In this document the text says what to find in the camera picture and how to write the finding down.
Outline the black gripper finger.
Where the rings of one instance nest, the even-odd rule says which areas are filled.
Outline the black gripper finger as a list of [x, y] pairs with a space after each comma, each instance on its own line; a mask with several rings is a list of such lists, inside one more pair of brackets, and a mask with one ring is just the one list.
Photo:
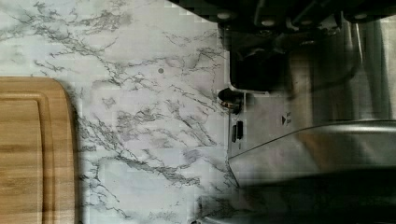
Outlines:
[[233, 91], [282, 91], [287, 86], [286, 55], [275, 49], [278, 33], [221, 23], [218, 31], [229, 53], [228, 85]]

